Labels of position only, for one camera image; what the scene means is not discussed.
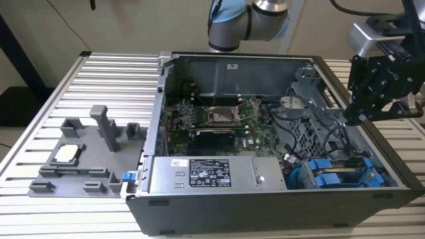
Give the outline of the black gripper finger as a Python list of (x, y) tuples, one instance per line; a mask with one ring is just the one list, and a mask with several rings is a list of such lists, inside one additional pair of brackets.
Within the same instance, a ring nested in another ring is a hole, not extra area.
[(383, 58), (355, 56), (349, 74), (348, 90), (352, 91), (352, 101), (343, 116), (347, 125), (360, 125), (364, 121), (383, 120), (383, 91), (380, 76)]
[(411, 117), (411, 111), (401, 102), (395, 102), (391, 108), (385, 111), (384, 107), (391, 101), (379, 100), (371, 107), (364, 110), (365, 117), (369, 121), (396, 120)]

